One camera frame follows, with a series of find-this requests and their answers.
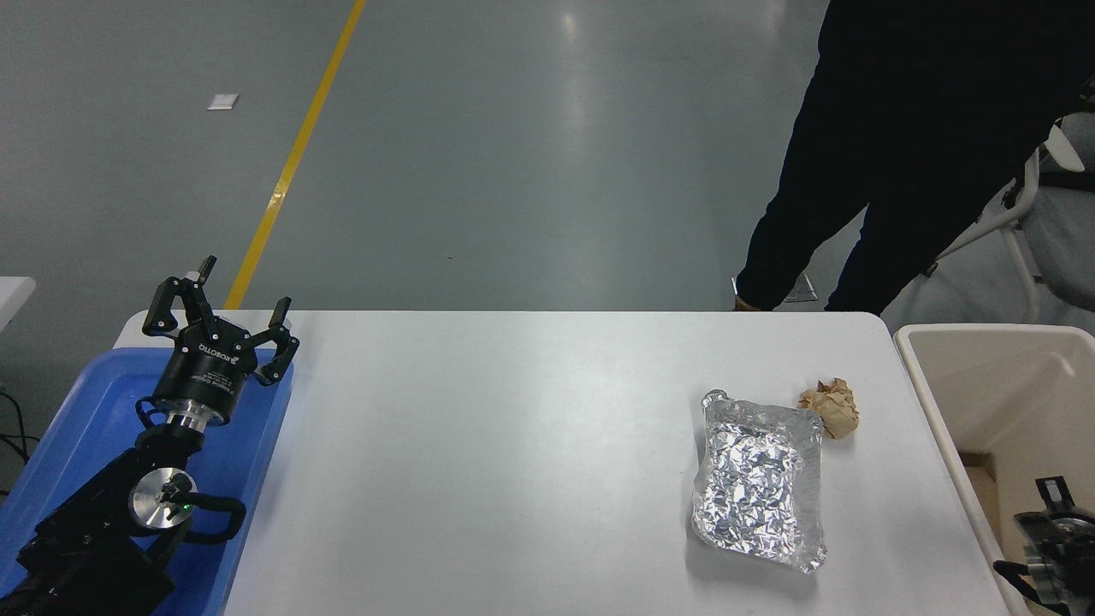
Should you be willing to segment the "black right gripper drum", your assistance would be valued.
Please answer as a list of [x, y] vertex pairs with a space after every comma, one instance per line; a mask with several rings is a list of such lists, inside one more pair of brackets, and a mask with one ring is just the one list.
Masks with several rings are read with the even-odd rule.
[[1015, 523], [1026, 545], [1041, 556], [1092, 556], [1094, 518], [1087, 513], [1028, 512], [1016, 514]]

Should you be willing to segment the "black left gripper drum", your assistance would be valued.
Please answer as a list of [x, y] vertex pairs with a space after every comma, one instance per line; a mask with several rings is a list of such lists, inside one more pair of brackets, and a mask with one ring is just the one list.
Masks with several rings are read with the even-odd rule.
[[154, 412], [230, 425], [247, 377], [257, 369], [257, 355], [243, 347], [250, 332], [222, 318], [214, 324], [215, 333], [201, 323], [181, 329], [154, 388]]

